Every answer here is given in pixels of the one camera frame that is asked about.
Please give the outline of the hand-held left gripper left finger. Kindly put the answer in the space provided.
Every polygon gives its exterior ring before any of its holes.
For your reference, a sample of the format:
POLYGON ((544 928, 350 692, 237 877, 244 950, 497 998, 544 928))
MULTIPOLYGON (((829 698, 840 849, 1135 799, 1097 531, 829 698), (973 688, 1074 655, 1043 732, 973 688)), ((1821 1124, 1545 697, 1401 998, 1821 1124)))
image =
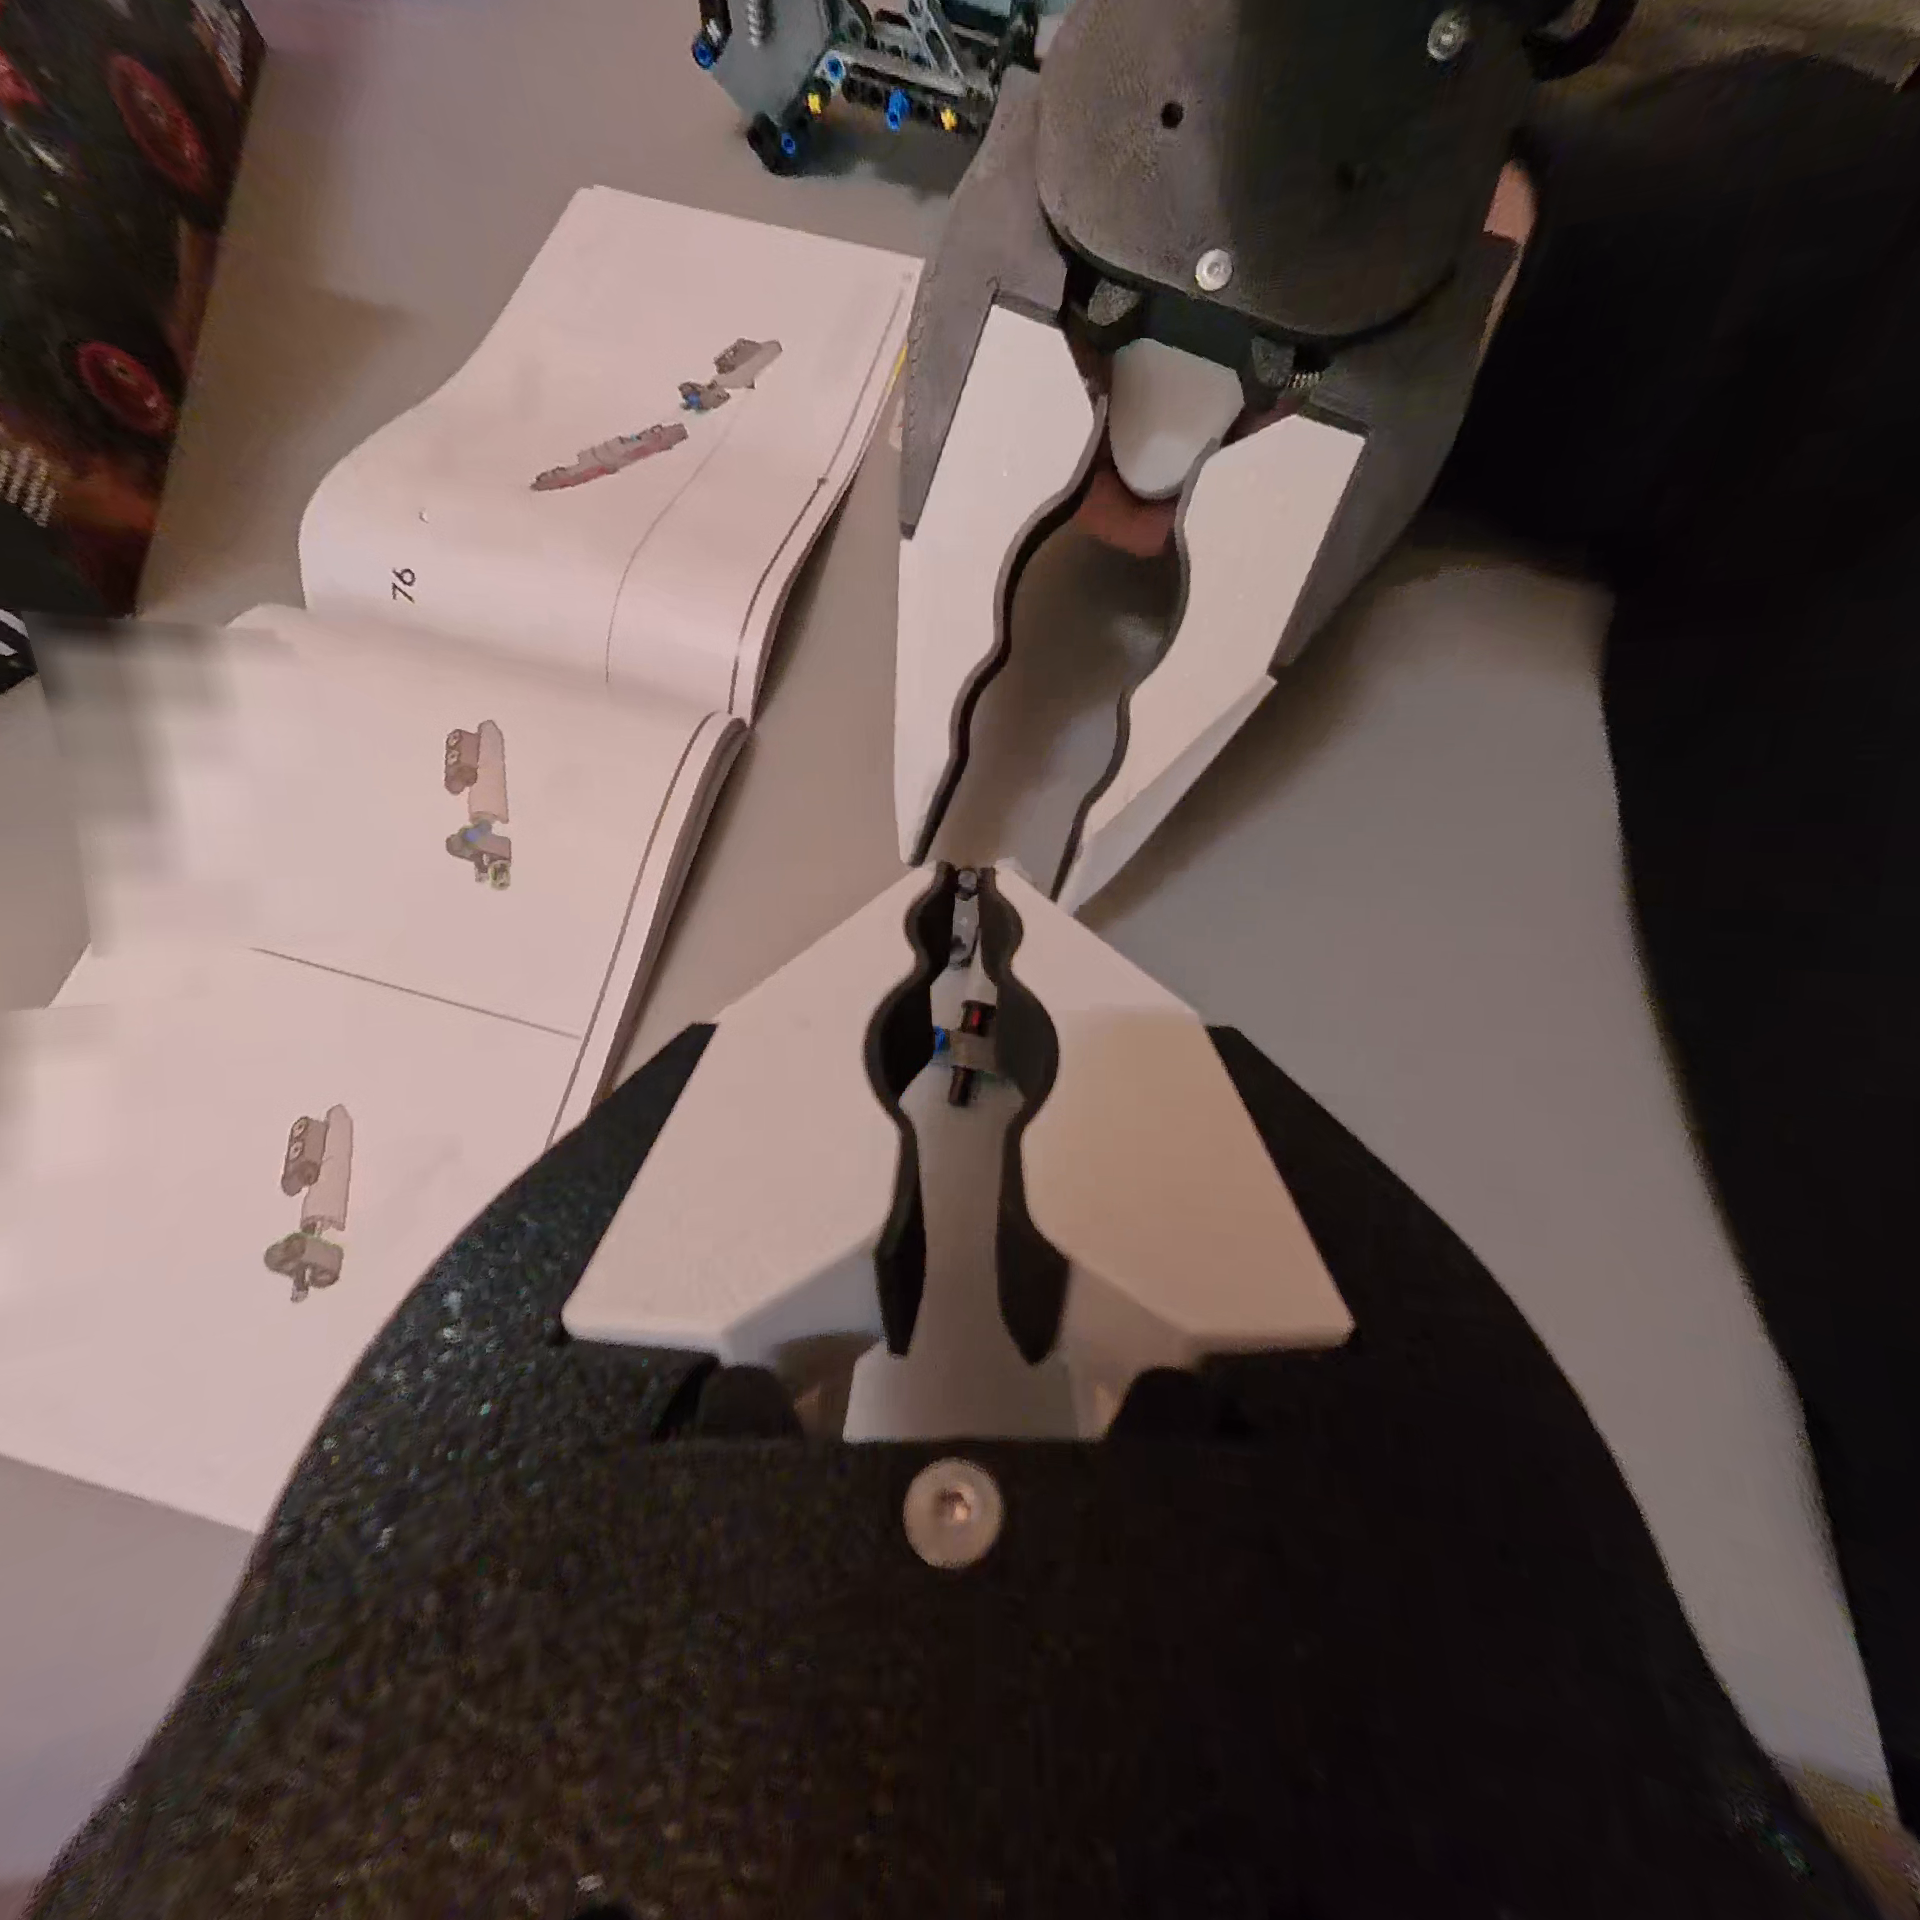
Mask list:
POLYGON ((958 875, 912 870, 723 1007, 563 1304, 578 1339, 780 1365, 903 1352, 925 1296, 918 1143, 958 875))

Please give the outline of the grey toy car chassis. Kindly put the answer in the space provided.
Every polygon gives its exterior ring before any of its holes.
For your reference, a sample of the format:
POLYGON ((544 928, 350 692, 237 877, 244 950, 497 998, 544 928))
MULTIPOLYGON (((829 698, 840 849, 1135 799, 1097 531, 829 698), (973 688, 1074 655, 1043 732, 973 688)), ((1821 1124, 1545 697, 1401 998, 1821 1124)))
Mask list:
POLYGON ((1033 70, 1066 3, 699 3, 692 61, 773 176, 805 167, 834 109, 888 133, 982 141, 1001 82, 1033 70))

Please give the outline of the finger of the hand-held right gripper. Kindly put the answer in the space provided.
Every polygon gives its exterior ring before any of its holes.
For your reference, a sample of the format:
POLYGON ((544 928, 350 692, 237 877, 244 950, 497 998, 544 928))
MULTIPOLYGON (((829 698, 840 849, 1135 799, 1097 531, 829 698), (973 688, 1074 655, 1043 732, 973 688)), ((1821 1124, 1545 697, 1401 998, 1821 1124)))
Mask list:
POLYGON ((1465 418, 1520 254, 1507 235, 1476 235, 1412 318, 1337 350, 1298 411, 1195 466, 1175 522, 1179 615, 1070 829, 1060 907, 1115 881, 1403 536, 1465 418))
POLYGON ((1006 86, 918 284, 900 384, 895 832, 927 862, 973 711, 1012 651, 1012 599, 1083 497, 1106 427, 1061 312, 1040 195, 1043 91, 1006 86))

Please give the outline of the person's right hand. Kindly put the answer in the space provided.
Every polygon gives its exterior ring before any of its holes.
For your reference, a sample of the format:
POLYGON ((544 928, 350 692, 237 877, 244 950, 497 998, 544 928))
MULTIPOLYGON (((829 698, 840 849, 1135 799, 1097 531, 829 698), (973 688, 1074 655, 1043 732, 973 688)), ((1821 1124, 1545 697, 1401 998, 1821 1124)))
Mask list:
POLYGON ((1192 476, 1195 466, 1169 493, 1140 494, 1118 472, 1111 444, 1100 444, 1070 522, 1088 538, 1138 561, 1178 555, 1181 502, 1192 476))

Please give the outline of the small grey toy assembly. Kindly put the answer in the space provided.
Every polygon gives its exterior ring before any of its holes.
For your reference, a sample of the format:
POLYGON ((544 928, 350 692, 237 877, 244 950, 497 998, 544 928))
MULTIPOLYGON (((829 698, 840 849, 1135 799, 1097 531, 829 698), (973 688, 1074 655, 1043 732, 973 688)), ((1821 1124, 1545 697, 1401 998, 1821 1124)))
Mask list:
POLYGON ((948 1104, 958 1111, 973 1107, 982 1088, 998 1080, 998 1002, 981 956, 981 927, 981 872, 955 868, 948 975, 958 1001, 935 1021, 935 1055, 948 1065, 948 1104))

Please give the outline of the grey desk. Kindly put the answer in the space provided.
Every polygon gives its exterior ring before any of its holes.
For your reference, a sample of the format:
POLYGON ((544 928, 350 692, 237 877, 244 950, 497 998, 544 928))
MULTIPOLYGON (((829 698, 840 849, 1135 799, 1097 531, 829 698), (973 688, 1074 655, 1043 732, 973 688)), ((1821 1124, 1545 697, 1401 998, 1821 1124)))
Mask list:
MULTIPOLYGON (((585 183, 927 253, 948 142, 765 176, 685 5, 251 5, 267 41, 142 610, 299 586, 323 472, 435 390, 585 183)), ((953 829, 1042 875, 1138 658, 1149 571, 1029 571, 953 829)), ((623 1071, 895 875, 895 451, 884 427, 784 612, 623 1071)), ((1723 1681, 1779 1758, 1883 1786, 1786 1381, 1707 1198, 1629 928, 1606 603, 1428 520, 1286 670, 1092 927, 1243 1029, 1546 1338, 1723 1681)), ((4 1006, 83 900, 36 684, 4 695, 4 1006)), ((164 1716, 247 1533, 4 1457, 4 1909, 164 1716)))

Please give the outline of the person's black printed hoodie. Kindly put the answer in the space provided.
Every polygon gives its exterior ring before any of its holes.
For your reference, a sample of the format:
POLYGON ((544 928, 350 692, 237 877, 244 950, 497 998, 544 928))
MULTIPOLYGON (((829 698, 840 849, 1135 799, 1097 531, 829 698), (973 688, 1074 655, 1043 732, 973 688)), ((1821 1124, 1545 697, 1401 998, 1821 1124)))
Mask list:
POLYGON ((1751 52, 1545 111, 1443 493, 1614 592, 1645 964, 1917 1778, 1917 105, 1751 52))

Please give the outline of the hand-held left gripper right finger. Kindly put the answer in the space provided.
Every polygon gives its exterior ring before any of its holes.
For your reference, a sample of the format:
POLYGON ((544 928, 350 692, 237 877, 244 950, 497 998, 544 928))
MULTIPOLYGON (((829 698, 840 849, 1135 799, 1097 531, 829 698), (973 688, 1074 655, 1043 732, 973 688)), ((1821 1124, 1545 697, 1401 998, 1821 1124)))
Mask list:
POLYGON ((998 1069, 998 1309, 1070 1403, 1212 1356, 1354 1335, 1292 1192, 1208 1024, 1022 875, 977 872, 977 956, 998 1069))

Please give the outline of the black toy set box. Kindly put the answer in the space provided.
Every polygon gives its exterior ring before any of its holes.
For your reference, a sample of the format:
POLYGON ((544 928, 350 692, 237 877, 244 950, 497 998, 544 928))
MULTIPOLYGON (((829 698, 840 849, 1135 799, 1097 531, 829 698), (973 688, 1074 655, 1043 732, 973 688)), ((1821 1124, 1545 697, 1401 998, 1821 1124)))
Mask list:
POLYGON ((240 3, 3 5, 4 618, 135 604, 262 61, 240 3))

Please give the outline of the open instruction booklet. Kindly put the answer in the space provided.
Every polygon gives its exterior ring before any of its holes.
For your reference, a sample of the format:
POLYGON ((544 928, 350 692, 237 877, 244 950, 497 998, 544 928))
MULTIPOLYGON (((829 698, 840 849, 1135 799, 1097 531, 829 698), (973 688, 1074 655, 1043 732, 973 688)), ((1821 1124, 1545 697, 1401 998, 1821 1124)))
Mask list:
POLYGON ((45 645, 86 941, 4 1014, 4 1466, 256 1532, 586 1115, 918 277, 581 189, 299 604, 45 645))

